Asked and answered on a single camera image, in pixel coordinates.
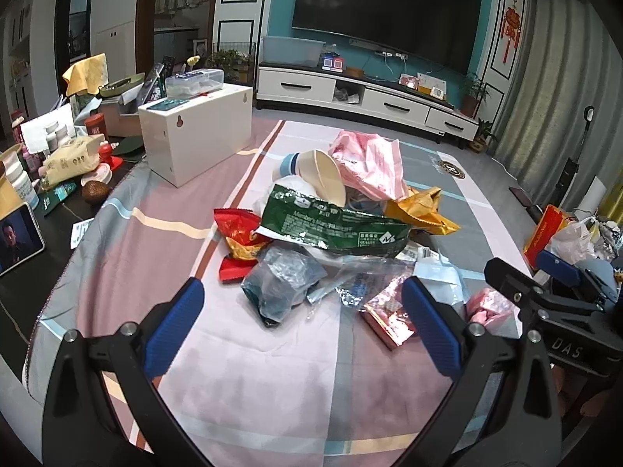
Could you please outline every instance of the blue gripper pad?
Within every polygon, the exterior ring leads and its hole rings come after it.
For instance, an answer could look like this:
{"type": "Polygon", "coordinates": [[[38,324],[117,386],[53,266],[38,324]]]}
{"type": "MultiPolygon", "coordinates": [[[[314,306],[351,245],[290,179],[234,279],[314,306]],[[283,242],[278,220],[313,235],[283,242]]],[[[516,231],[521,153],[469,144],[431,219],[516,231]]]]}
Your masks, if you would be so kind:
{"type": "Polygon", "coordinates": [[[145,344],[143,371],[148,380],[169,370],[203,308],[205,293],[200,280],[192,277],[180,293],[181,296],[145,344]]]}
{"type": "Polygon", "coordinates": [[[535,263],[537,263],[537,268],[547,272],[547,274],[568,288],[580,285],[579,270],[549,251],[544,250],[538,253],[535,263]]]}
{"type": "MultiPolygon", "coordinates": [[[[439,373],[458,380],[462,370],[461,345],[438,313],[433,304],[435,299],[414,277],[404,281],[402,297],[403,307],[439,373]]],[[[456,314],[449,305],[446,307],[456,314]]]]}

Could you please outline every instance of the teal wall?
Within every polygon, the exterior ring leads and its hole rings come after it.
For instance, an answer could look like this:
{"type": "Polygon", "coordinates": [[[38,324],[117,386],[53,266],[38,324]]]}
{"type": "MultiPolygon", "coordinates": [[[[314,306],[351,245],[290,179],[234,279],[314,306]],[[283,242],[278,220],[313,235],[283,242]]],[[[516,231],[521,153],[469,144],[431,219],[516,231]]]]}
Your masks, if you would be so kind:
{"type": "MultiPolygon", "coordinates": [[[[383,79],[390,80],[392,75],[385,66],[384,59],[380,56],[372,54],[367,49],[351,46],[348,39],[331,33],[311,32],[307,30],[292,29],[292,16],[294,15],[294,4],[296,0],[272,0],[270,4],[270,18],[268,35],[276,35],[279,37],[298,37],[299,39],[322,40],[329,44],[337,44],[338,52],[346,60],[347,66],[362,68],[366,67],[366,74],[379,76],[383,79]]],[[[478,30],[476,32],[476,40],[472,51],[472,60],[469,70],[476,72],[482,49],[485,45],[485,36],[487,34],[489,12],[491,9],[491,0],[482,0],[480,6],[480,19],[478,30]]],[[[394,80],[404,71],[404,63],[402,60],[390,58],[387,64],[394,71],[394,80]]],[[[407,73],[415,75],[418,72],[426,73],[433,71],[432,76],[443,79],[448,83],[448,101],[453,105],[460,105],[461,94],[459,92],[462,82],[462,76],[441,65],[436,65],[429,61],[410,56],[407,61],[407,73]]]]}

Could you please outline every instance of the round logo on tablecloth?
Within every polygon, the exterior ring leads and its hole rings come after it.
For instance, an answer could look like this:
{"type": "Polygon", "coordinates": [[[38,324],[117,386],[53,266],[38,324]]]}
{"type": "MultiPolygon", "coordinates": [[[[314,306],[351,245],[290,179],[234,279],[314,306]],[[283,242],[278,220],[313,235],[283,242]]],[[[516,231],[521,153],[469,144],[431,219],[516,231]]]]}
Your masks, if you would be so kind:
{"type": "Polygon", "coordinates": [[[451,176],[454,176],[457,179],[465,179],[465,172],[458,168],[454,163],[441,160],[437,162],[437,165],[443,168],[451,176]]]}

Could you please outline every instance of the tv stand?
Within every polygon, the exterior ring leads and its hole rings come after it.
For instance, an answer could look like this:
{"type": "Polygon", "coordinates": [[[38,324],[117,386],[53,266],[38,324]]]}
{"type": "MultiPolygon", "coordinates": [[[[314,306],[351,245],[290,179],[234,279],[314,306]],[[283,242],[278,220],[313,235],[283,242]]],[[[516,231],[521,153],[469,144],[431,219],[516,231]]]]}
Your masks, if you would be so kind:
{"type": "Polygon", "coordinates": [[[319,109],[340,111],[349,116],[375,118],[377,126],[386,121],[399,123],[437,135],[454,135],[460,142],[473,140],[478,124],[452,105],[426,96],[398,83],[351,77],[320,68],[292,67],[261,63],[257,82],[257,102],[296,105],[306,112],[319,109]],[[336,87],[358,95],[356,103],[334,99],[336,87]]]}

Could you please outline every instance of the green plastic wrapper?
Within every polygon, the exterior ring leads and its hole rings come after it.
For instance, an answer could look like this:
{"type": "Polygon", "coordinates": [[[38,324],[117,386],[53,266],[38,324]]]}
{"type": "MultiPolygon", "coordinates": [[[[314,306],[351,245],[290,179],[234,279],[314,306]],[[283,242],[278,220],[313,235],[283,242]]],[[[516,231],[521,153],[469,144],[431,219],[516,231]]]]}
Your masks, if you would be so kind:
{"type": "Polygon", "coordinates": [[[396,256],[411,226],[397,219],[342,209],[275,185],[258,234],[349,255],[396,256]]]}

